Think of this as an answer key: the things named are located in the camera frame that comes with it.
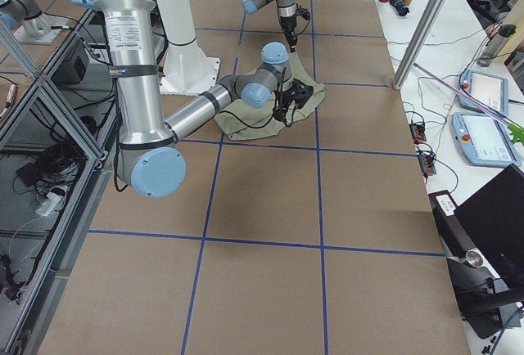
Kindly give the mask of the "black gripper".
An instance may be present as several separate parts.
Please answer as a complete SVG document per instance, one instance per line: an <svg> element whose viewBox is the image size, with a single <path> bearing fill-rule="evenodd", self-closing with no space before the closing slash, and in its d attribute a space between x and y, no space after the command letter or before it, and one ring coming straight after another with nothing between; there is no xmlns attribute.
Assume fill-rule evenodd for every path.
<svg viewBox="0 0 524 355"><path fill-rule="evenodd" d="M300 100L300 85L300 80L293 79L291 85L287 89L282 90L283 104L297 103Z"/></svg>
<svg viewBox="0 0 524 355"><path fill-rule="evenodd" d="M298 42L298 37L296 34L296 16L280 16L279 24L287 40L290 52L295 52L296 44Z"/></svg>

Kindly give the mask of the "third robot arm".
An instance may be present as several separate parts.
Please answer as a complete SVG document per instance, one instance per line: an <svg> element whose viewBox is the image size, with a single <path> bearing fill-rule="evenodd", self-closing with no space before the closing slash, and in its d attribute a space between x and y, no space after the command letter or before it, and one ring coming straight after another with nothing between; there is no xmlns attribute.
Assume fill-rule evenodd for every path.
<svg viewBox="0 0 524 355"><path fill-rule="evenodd" d="M22 26L33 39L52 31L52 25L36 0L1 0L1 22L11 31Z"/></svg>

